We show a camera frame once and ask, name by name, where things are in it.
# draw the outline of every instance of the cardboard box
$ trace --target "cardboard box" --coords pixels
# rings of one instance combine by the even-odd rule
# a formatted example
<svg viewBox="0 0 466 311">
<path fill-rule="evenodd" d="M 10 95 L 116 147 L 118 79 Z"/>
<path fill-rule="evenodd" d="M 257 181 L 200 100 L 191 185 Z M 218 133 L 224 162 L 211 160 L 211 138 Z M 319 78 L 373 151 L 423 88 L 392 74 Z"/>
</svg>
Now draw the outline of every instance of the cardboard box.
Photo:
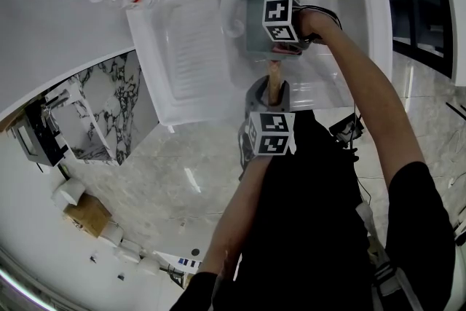
<svg viewBox="0 0 466 311">
<path fill-rule="evenodd" d="M 111 218 L 99 199 L 86 193 L 81 196 L 78 205 L 68 205 L 65 214 L 94 237 L 100 236 Z"/>
</svg>

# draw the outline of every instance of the sink basin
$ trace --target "sink basin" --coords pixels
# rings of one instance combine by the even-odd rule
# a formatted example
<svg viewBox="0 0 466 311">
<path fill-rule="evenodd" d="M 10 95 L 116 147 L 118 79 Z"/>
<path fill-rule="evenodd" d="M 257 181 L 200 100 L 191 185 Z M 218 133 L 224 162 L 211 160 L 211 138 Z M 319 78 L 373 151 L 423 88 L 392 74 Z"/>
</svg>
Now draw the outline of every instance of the sink basin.
<svg viewBox="0 0 466 311">
<path fill-rule="evenodd" d="M 332 9 L 343 29 L 391 78 L 388 0 L 299 0 Z M 246 90 L 266 74 L 267 61 L 246 52 L 245 36 L 222 33 L 220 0 L 165 0 L 127 11 L 133 40 L 159 120 L 177 125 L 240 115 Z M 245 23 L 246 0 L 238 8 Z M 293 110 L 351 106 L 352 98 L 326 46 L 283 60 Z"/>
</svg>

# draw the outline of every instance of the white wall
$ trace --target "white wall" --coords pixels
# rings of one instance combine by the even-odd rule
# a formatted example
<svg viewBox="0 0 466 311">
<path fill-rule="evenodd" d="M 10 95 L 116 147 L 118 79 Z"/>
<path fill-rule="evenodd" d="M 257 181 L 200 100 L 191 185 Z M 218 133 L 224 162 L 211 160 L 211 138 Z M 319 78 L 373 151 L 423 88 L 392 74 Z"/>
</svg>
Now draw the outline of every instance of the white wall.
<svg viewBox="0 0 466 311">
<path fill-rule="evenodd" d="M 83 307 L 97 311 L 165 311 L 181 289 L 161 272 L 135 271 L 110 247 L 78 231 L 50 199 L 64 182 L 60 172 L 40 173 L 20 144 L 0 134 L 0 246 L 38 280 Z M 89 257 L 96 253 L 97 264 Z M 125 274 L 125 281 L 117 278 Z"/>
<path fill-rule="evenodd" d="M 52 84 L 132 49 L 119 9 L 89 0 L 0 0 L 0 119 Z"/>
</svg>

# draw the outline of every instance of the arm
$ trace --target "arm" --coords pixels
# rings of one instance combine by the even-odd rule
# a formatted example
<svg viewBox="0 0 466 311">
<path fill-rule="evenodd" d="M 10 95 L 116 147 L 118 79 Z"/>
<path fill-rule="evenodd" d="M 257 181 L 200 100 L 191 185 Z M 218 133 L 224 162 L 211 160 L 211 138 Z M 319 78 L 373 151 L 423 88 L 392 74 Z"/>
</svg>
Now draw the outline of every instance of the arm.
<svg viewBox="0 0 466 311">
<path fill-rule="evenodd" d="M 411 162 L 424 162 L 421 149 L 395 89 L 387 77 L 327 16 L 301 11 L 301 32 L 320 34 L 355 99 L 379 154 L 387 187 Z"/>
<path fill-rule="evenodd" d="M 257 157 L 246 168 L 237 191 L 213 233 L 208 252 L 198 272 L 220 273 L 224 262 L 236 269 L 242 246 L 252 227 L 261 195 L 262 181 L 271 157 Z"/>
</svg>

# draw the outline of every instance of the black cable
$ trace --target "black cable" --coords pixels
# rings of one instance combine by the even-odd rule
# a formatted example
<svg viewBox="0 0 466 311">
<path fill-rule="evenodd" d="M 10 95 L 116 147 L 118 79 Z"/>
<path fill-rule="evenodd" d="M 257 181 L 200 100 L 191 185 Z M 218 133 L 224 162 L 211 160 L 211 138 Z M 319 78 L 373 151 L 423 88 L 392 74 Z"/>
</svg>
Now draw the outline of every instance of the black cable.
<svg viewBox="0 0 466 311">
<path fill-rule="evenodd" d="M 181 281 L 178 282 L 178 281 L 175 279 L 175 276 L 173 276 L 173 272 L 170 271 L 170 265 L 168 265 L 168 267 L 167 267 L 167 273 L 168 273 L 168 276 L 170 276 L 170 279 L 171 279 L 177 286 L 179 286 L 181 289 L 184 290 L 183 285 L 181 284 Z"/>
<path fill-rule="evenodd" d="M 352 137 L 353 137 L 353 134 L 355 133 L 356 126 L 358 125 L 358 121 L 360 121 L 361 117 L 363 116 L 362 114 L 359 114 L 359 117 L 357 116 L 357 114 L 356 114 L 356 102 L 355 102 L 355 104 L 353 106 L 353 110 L 355 111 L 355 122 L 353 123 L 353 126 L 352 126 L 351 137 L 349 138 L 349 148 L 351 150 L 352 150 Z M 368 196 L 369 196 L 368 204 L 371 205 L 371 201 L 372 201 L 371 194 L 369 192 L 367 192 L 366 188 L 364 188 L 364 185 L 360 182 L 358 176 L 356 176 L 356 179 L 358 180 L 359 185 L 364 189 L 364 192 L 368 194 Z"/>
<path fill-rule="evenodd" d="M 369 204 L 369 206 L 370 206 L 370 205 L 371 205 L 371 201 L 372 201 L 372 196 L 371 196 L 371 194 L 370 194 L 369 192 L 367 192 L 367 189 L 366 189 L 366 188 L 364 188 L 364 185 L 359 181 L 358 176 L 356 176 L 356 179 L 358 180 L 359 185 L 364 189 L 364 192 L 368 194 L 368 196 L 369 196 L 368 204 Z"/>
</svg>

